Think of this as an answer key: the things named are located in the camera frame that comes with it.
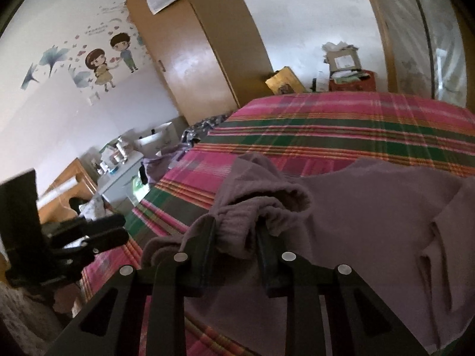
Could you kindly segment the yellow gift bag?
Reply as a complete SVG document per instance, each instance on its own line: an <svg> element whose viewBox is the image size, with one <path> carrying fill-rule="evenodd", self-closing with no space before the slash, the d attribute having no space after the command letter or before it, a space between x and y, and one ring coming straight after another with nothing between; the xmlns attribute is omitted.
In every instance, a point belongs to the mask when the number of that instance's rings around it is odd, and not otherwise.
<svg viewBox="0 0 475 356"><path fill-rule="evenodd" d="M275 95L306 93L306 88L288 66L277 71L266 80L266 85Z"/></svg>

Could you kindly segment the pink green plaid bed cover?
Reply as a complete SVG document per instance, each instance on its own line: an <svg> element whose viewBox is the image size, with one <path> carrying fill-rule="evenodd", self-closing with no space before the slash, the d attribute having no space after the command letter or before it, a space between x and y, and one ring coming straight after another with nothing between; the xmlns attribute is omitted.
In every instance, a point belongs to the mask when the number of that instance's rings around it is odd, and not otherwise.
<svg viewBox="0 0 475 356"><path fill-rule="evenodd" d="M358 159L422 166L474 180L474 115L390 93L320 93L251 101L192 148L127 216L129 242L83 272L91 298L126 264L147 268L202 229L235 158L257 153L289 176L342 170ZM189 355L260 355L185 308Z"/></svg>

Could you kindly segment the cartoon couple wall sticker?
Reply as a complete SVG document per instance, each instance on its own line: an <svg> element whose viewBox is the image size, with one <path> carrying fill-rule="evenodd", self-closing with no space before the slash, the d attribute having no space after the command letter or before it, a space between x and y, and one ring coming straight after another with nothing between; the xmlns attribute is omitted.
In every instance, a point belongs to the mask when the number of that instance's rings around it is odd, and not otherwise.
<svg viewBox="0 0 475 356"><path fill-rule="evenodd" d="M79 92L100 98L130 75L151 65L143 38L124 2L99 7L71 35L43 47L20 85L31 94L58 71L66 71Z"/></svg>

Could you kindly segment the white bedside cabinet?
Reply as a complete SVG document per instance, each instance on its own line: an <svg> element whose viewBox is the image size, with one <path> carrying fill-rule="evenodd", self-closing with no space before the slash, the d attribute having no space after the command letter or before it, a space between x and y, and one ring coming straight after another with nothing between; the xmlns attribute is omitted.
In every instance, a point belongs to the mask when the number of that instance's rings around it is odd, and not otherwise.
<svg viewBox="0 0 475 356"><path fill-rule="evenodd" d="M127 214L134 208L132 182L139 177L142 160L143 154L134 150L112 174L104 174L98 179L97 193L114 211Z"/></svg>

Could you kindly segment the wooden headboard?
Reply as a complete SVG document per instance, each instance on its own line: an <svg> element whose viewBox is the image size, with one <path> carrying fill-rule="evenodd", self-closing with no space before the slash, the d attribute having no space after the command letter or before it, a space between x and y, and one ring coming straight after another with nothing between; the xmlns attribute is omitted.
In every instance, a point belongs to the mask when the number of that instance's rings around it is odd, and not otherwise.
<svg viewBox="0 0 475 356"><path fill-rule="evenodd" d="M39 221L57 223L77 217L69 204L71 198L88 202L96 193L96 183L75 158L57 177L38 202Z"/></svg>

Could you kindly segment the sliding glass door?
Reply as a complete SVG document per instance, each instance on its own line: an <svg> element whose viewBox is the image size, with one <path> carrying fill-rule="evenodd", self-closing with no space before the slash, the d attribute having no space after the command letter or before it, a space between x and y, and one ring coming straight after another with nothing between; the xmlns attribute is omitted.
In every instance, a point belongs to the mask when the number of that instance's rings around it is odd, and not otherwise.
<svg viewBox="0 0 475 356"><path fill-rule="evenodd" d="M370 1L397 90L465 107L465 48L450 0Z"/></svg>

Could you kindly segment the cardboard box with label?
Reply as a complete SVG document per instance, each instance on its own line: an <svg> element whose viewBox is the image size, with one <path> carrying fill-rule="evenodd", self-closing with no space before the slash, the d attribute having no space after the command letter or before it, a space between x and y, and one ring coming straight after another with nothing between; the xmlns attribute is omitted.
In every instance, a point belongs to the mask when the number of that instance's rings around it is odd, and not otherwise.
<svg viewBox="0 0 475 356"><path fill-rule="evenodd" d="M339 51L327 52L326 60L331 73L362 69L361 61L355 47L346 47Z"/></svg>

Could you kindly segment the purple fleece garment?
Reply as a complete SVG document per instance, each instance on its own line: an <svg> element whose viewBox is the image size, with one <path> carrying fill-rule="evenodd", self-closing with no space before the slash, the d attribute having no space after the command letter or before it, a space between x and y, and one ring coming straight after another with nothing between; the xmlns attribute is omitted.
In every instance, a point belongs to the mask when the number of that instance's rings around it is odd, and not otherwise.
<svg viewBox="0 0 475 356"><path fill-rule="evenodd" d="M428 351L451 345L474 318L472 178L374 159L296 177L247 153L208 214L217 222L214 286L185 308L260 355L284 353L286 303L261 286L259 217L311 264L348 264Z"/></svg>

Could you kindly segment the red basket with boxes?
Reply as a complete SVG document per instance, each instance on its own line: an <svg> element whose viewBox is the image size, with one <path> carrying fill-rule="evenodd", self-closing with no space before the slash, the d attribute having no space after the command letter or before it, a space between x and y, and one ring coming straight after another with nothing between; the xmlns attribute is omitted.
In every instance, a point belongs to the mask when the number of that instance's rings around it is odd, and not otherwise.
<svg viewBox="0 0 475 356"><path fill-rule="evenodd" d="M368 70L336 71L331 74L330 92L376 92L375 74Z"/></svg>

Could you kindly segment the brown wooden wardrobe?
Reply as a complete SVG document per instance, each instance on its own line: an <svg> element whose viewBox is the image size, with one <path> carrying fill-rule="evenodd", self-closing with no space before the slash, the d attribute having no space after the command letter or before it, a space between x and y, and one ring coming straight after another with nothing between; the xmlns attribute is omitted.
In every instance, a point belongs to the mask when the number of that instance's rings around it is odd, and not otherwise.
<svg viewBox="0 0 475 356"><path fill-rule="evenodd" d="M178 0L157 14L146 0L126 6L190 125L271 94L273 68L244 0Z"/></svg>

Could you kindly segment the grey floral garment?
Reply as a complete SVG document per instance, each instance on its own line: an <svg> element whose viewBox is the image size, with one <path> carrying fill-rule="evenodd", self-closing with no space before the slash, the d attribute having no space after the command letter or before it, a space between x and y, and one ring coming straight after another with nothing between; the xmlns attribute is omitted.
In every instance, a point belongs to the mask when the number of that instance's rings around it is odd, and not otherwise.
<svg viewBox="0 0 475 356"><path fill-rule="evenodd" d="M210 131L216 129L221 123L229 118L229 114L221 114L200 120L194 125L185 129L181 136L181 142L189 145L195 145L201 142Z"/></svg>

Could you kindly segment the purple garment on bedside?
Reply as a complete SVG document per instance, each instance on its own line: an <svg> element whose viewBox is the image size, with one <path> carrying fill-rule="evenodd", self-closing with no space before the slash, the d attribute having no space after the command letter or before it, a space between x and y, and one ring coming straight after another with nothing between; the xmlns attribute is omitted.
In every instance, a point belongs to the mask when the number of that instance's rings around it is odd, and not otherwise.
<svg viewBox="0 0 475 356"><path fill-rule="evenodd" d="M158 183L191 148L191 143L180 143L162 148L152 158L144 158L142 164L147 183L149 185Z"/></svg>

